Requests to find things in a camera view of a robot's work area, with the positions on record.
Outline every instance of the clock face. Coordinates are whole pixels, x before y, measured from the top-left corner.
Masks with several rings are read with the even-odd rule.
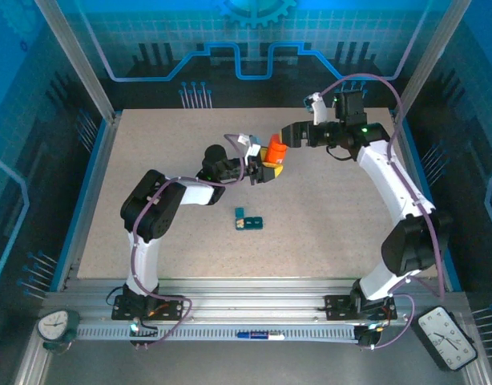
[[[472,344],[443,307],[422,315],[418,324],[450,370],[456,371],[477,357]]]
[[[39,333],[44,339],[56,340],[66,331],[68,313],[65,310],[56,311],[43,317],[38,324]]]

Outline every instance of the pen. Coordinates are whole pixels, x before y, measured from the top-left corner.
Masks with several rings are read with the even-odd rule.
[[[237,333],[237,338],[283,341],[285,336],[279,331],[240,331]]]

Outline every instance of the gear logo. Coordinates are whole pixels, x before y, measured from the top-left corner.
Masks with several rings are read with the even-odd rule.
[[[33,0],[0,0],[0,11],[7,24],[22,38],[32,33],[38,24]]]
[[[295,0],[219,0],[217,3],[220,13],[231,22],[251,28],[279,22],[280,16],[286,16],[288,8],[295,5]]]

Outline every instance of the orange cup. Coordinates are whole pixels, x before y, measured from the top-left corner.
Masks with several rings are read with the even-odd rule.
[[[269,141],[269,147],[265,154],[264,162],[282,164],[286,152],[287,146],[280,142],[280,135],[274,134]]]

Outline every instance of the black clock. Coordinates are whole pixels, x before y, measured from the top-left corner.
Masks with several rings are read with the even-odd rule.
[[[478,357],[474,341],[442,306],[426,311],[413,323],[415,333],[437,365],[459,371]]]

